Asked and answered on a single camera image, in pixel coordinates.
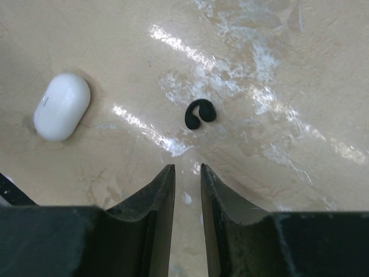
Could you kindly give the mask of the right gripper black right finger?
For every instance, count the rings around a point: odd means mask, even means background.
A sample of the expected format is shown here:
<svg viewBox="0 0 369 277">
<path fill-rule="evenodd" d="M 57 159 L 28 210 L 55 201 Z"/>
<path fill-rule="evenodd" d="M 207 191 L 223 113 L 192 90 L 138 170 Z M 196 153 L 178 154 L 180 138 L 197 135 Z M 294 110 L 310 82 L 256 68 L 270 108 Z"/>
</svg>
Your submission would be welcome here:
<svg viewBox="0 0 369 277">
<path fill-rule="evenodd" d="M 267 212 L 201 165 L 209 276 L 272 276 L 274 227 Z"/>
</svg>

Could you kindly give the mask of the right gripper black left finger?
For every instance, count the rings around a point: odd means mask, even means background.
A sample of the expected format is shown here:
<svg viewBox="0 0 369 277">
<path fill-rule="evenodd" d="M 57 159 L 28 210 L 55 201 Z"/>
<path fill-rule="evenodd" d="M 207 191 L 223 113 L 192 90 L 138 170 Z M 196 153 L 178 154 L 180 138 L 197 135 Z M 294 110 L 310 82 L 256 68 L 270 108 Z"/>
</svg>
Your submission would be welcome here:
<svg viewBox="0 0 369 277">
<path fill-rule="evenodd" d="M 167 276 L 175 202 L 175 166 L 154 179 L 104 218 L 104 276 Z"/>
</svg>

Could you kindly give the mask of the black earbud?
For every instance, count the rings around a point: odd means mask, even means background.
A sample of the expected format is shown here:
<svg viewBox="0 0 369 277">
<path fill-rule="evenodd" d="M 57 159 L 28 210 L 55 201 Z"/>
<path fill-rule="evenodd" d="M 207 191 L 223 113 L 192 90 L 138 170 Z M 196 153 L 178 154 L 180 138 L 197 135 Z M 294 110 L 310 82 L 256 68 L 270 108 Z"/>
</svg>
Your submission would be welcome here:
<svg viewBox="0 0 369 277">
<path fill-rule="evenodd" d="M 190 103 L 184 115 L 185 125 L 190 130 L 197 130 L 201 127 L 200 119 L 193 114 L 197 107 L 199 117 L 204 122 L 213 122 L 217 118 L 216 109 L 212 102 L 206 99 L 197 99 Z"/>
</svg>

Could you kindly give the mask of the white earbud charging case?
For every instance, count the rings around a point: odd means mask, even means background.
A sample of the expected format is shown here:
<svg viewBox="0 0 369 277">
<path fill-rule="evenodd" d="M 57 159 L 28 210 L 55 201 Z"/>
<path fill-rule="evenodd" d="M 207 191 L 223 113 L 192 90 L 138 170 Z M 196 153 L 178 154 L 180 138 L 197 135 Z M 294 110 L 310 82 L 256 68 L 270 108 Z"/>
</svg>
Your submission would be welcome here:
<svg viewBox="0 0 369 277">
<path fill-rule="evenodd" d="M 88 83 L 74 73 L 55 76 L 33 114 L 37 133 L 47 141 L 63 141 L 75 131 L 91 99 Z"/>
</svg>

